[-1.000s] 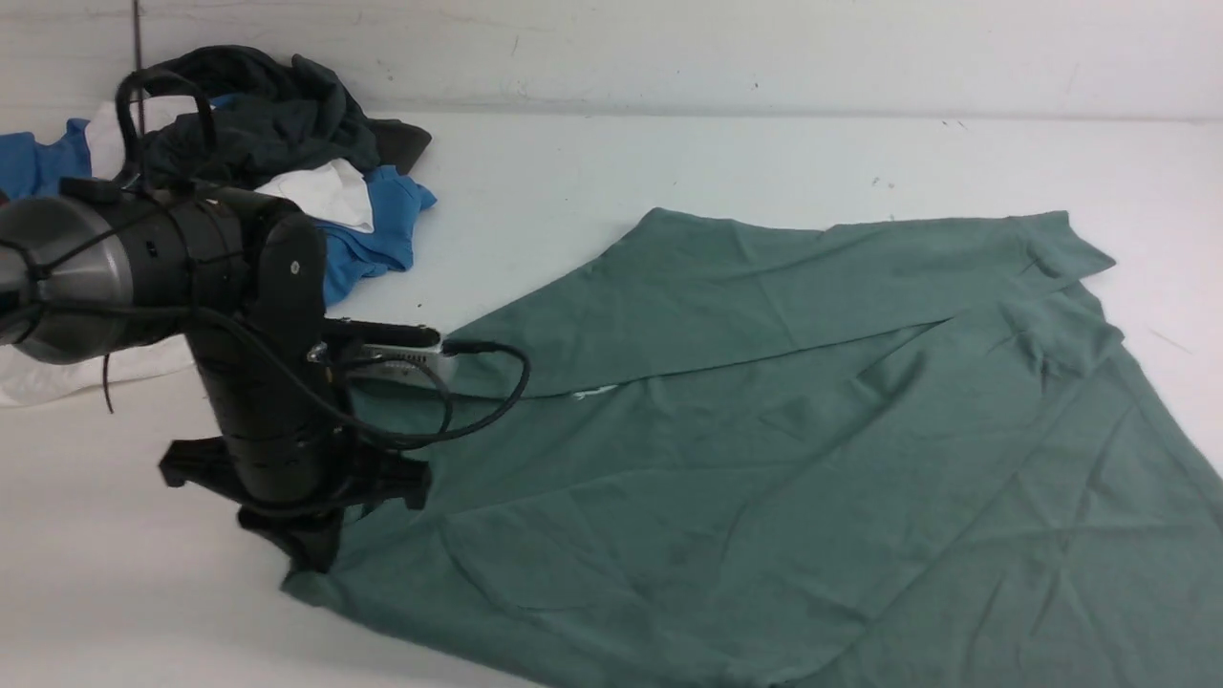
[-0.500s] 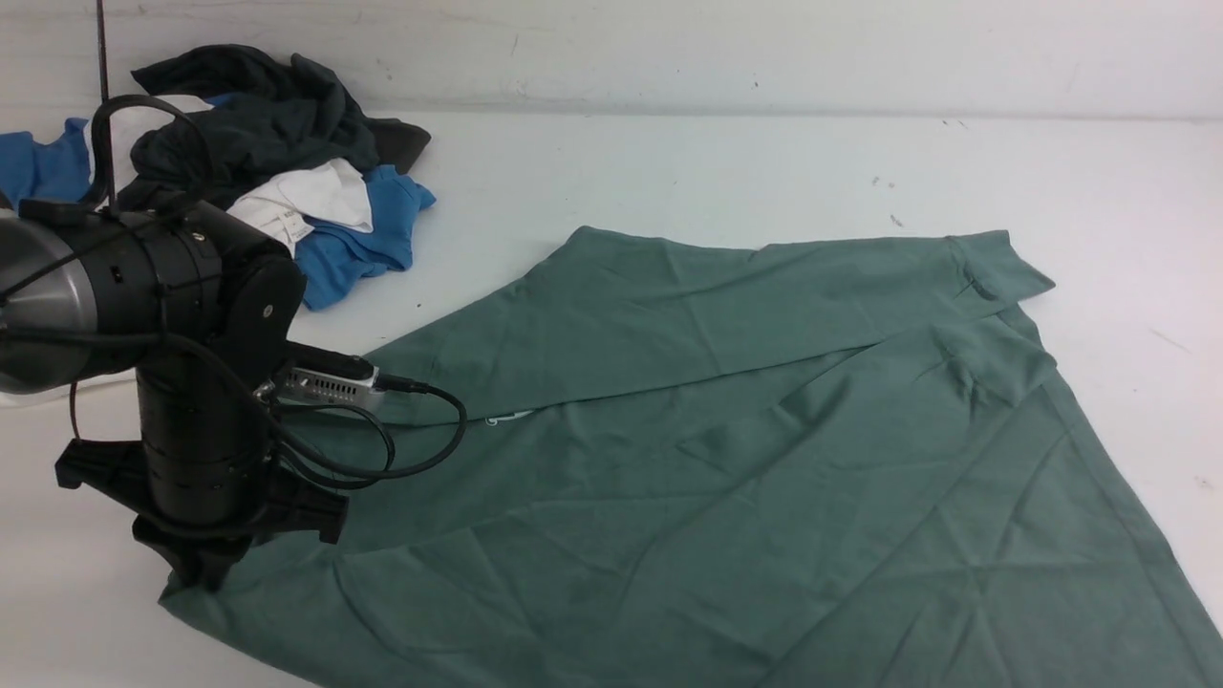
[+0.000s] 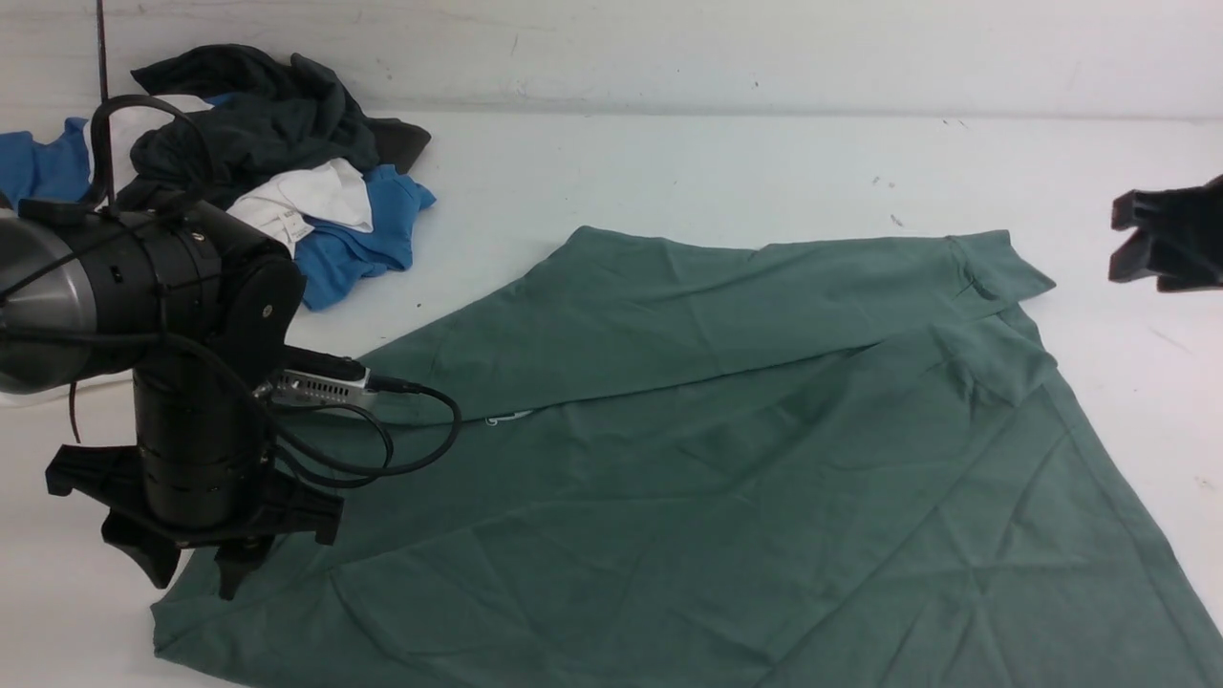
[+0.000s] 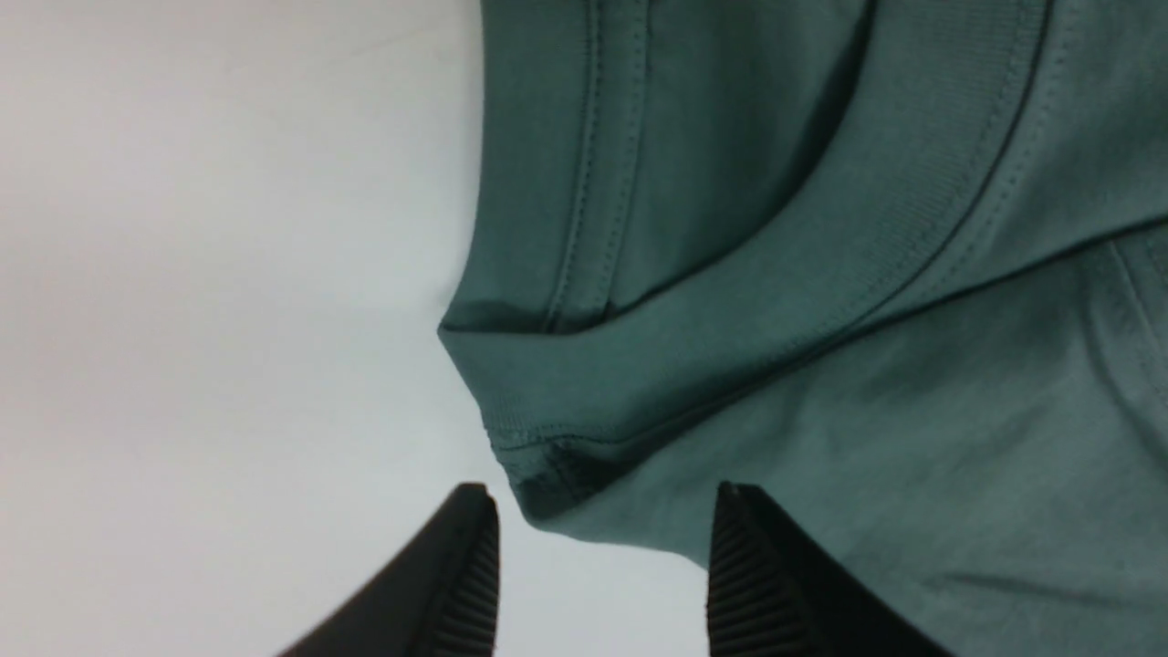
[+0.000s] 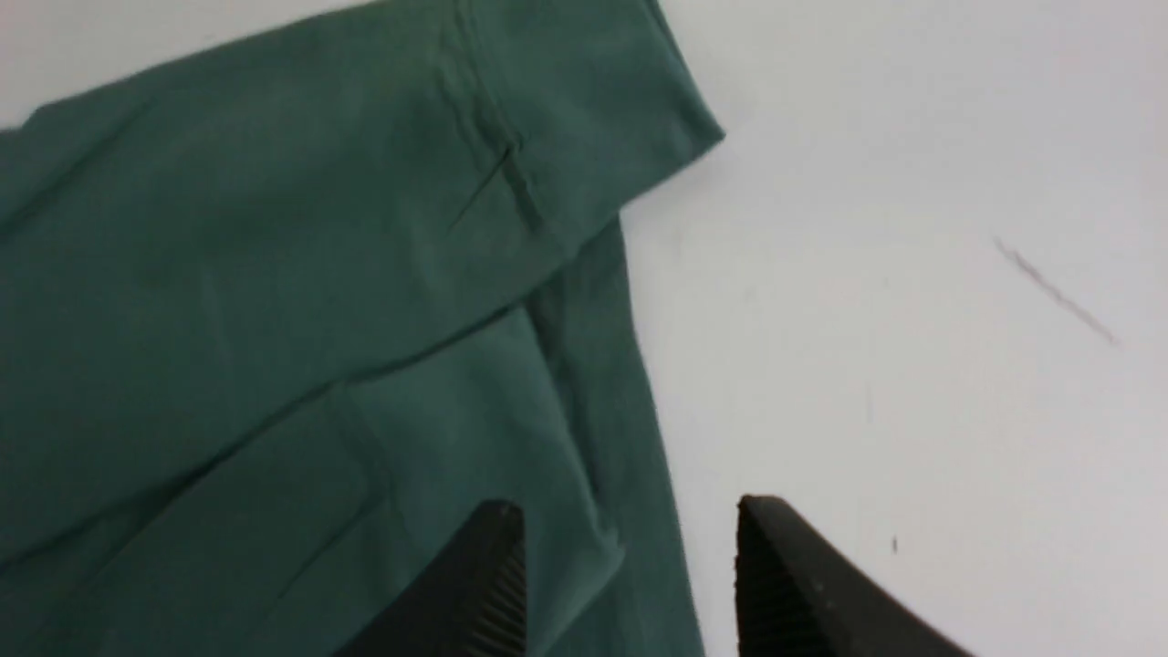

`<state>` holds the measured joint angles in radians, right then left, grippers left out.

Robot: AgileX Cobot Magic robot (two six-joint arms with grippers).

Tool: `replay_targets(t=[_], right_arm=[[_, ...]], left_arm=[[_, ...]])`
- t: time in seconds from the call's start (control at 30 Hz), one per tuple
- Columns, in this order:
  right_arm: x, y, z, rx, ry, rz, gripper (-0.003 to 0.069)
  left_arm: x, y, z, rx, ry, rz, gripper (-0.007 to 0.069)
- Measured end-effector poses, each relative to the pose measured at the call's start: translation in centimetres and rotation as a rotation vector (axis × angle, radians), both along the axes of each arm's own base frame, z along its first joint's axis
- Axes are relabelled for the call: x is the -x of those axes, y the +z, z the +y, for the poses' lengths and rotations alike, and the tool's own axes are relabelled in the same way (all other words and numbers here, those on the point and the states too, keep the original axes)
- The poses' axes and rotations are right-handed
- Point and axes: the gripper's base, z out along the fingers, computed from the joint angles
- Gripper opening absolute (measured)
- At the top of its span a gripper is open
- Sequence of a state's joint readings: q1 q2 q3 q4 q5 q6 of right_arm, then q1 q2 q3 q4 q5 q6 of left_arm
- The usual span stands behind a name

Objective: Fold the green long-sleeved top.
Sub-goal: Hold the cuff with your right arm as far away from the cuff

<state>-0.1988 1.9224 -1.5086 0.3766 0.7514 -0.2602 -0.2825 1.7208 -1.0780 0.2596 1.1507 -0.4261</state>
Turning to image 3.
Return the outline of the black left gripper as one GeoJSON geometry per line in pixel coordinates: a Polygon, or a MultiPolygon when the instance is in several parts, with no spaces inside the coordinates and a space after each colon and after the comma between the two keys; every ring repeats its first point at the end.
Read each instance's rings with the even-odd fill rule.
{"type": "Polygon", "coordinates": [[[135,561],[158,591],[179,569],[181,549],[210,543],[220,574],[219,598],[238,588],[265,563],[275,536],[306,532],[331,545],[342,500],[306,486],[258,458],[188,464],[131,447],[62,445],[45,469],[54,496],[83,495],[108,506],[102,525],[106,545],[135,561]]]}

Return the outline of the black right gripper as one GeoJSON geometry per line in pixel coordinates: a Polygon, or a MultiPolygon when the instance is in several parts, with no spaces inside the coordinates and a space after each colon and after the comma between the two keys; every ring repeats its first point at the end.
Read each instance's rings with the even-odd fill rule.
{"type": "Polygon", "coordinates": [[[1113,200],[1112,229],[1130,231],[1112,253],[1108,280],[1156,279],[1162,293],[1222,288],[1222,178],[1113,200]]]}

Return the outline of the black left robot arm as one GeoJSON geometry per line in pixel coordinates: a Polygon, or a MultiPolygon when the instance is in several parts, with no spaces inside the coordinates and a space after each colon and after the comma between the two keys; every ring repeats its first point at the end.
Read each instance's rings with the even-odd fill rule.
{"type": "Polygon", "coordinates": [[[305,280],[287,249],[204,202],[2,210],[2,392],[128,371],[135,444],[62,445],[48,492],[106,506],[103,540],[165,589],[213,547],[231,600],[278,536],[330,545],[342,501],[275,469],[272,384],[305,280]]]}

